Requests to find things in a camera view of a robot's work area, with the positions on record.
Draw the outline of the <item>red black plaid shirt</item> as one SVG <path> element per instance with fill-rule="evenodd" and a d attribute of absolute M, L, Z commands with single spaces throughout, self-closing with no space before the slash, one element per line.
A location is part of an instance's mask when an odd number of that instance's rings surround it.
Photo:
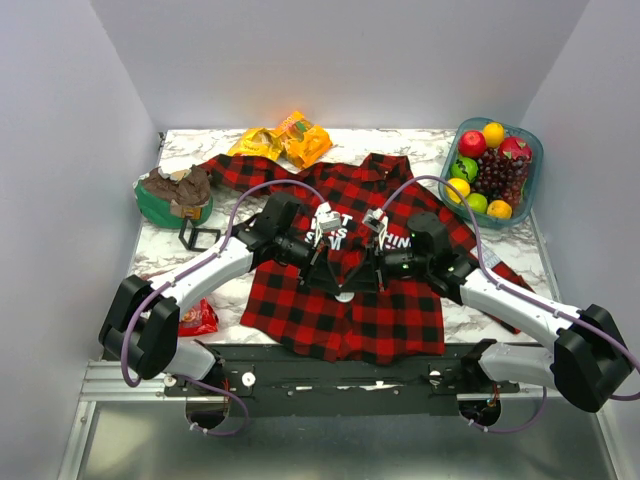
<path fill-rule="evenodd" d="M 451 245 L 476 254 L 472 230 L 424 186 L 412 180 L 405 156 L 372 153 L 360 165 L 317 163 L 292 173 L 257 156 L 217 155 L 207 168 L 215 185 L 238 192 L 290 193 L 303 202 L 292 233 L 310 242 L 311 215 L 321 199 L 341 215 L 340 229 L 329 237 L 328 258 L 339 281 L 363 260 L 373 238 L 363 223 L 368 209 L 384 207 L 389 220 L 384 247 L 407 248 L 409 217 L 428 211 L 444 224 Z M 414 354 L 445 351 L 441 301 L 430 287 L 415 279 L 392 280 L 382 292 L 358 293 L 346 303 L 318 289 L 299 284 L 297 270 L 274 261 L 254 275 L 240 325 L 256 329 L 288 349 L 326 361 L 355 359 L 389 364 Z"/>

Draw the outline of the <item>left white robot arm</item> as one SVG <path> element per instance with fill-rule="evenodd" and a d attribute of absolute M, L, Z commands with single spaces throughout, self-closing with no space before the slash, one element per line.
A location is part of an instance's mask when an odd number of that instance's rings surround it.
<path fill-rule="evenodd" d="M 319 262 L 324 234 L 339 229 L 342 220 L 321 203 L 312 219 L 313 239 L 302 241 L 291 232 L 300 205 L 294 196 L 277 192 L 253 220 L 232 225 L 229 235 L 192 260 L 149 280 L 124 279 L 99 333 L 100 344 L 120 360 L 123 373 L 135 372 L 144 380 L 161 373 L 187 377 L 197 393 L 214 393 L 222 380 L 220 358 L 180 338 L 180 320 L 220 286 L 271 260 L 308 274 Z"/>

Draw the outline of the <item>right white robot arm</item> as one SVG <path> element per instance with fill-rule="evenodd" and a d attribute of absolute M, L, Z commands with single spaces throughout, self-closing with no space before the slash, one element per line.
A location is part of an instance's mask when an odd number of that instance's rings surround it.
<path fill-rule="evenodd" d="M 460 379 L 480 392 L 495 382 L 534 384 L 557 390 L 573 406 L 597 412 L 630 376 L 632 362 L 610 312 L 554 302 L 483 271 L 479 258 L 455 251 L 436 215 L 410 217 L 410 243 L 386 250 L 388 220 L 370 210 L 363 223 L 378 238 L 365 260 L 347 278 L 347 292 L 382 290 L 392 280 L 415 279 L 433 292 L 521 330 L 537 346 L 479 343 L 460 367 Z"/>

